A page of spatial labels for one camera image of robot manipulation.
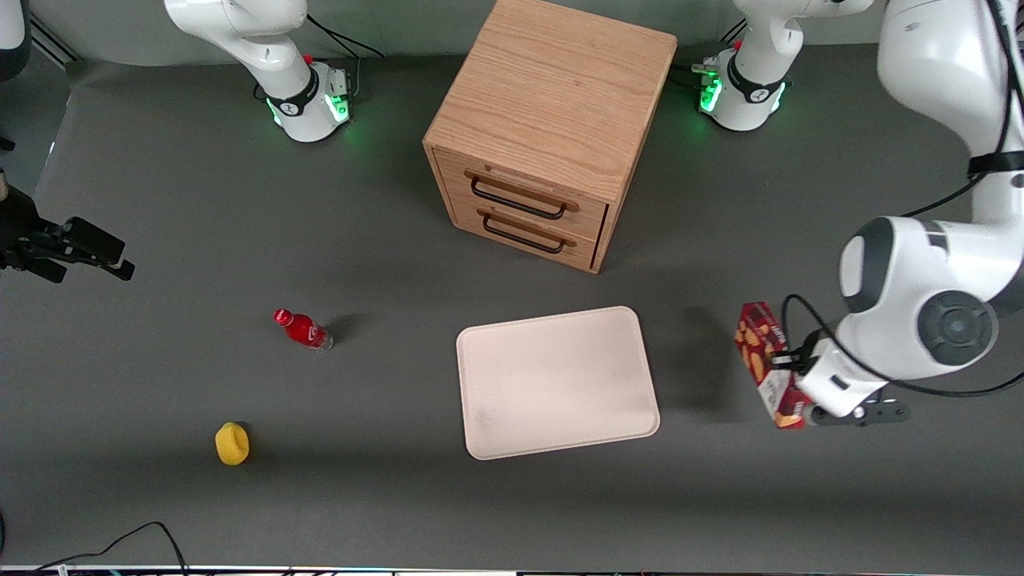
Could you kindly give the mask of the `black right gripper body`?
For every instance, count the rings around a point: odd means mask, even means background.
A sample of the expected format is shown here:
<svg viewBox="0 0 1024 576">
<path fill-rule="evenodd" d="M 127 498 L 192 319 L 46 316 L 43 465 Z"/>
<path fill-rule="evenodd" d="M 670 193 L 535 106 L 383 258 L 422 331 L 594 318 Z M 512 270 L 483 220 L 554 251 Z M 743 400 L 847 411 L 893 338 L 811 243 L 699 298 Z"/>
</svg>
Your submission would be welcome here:
<svg viewBox="0 0 1024 576">
<path fill-rule="evenodd" d="M 41 218 L 35 202 L 1 171 L 1 269 L 25 272 L 24 258 L 63 260 L 67 222 Z"/>
</svg>

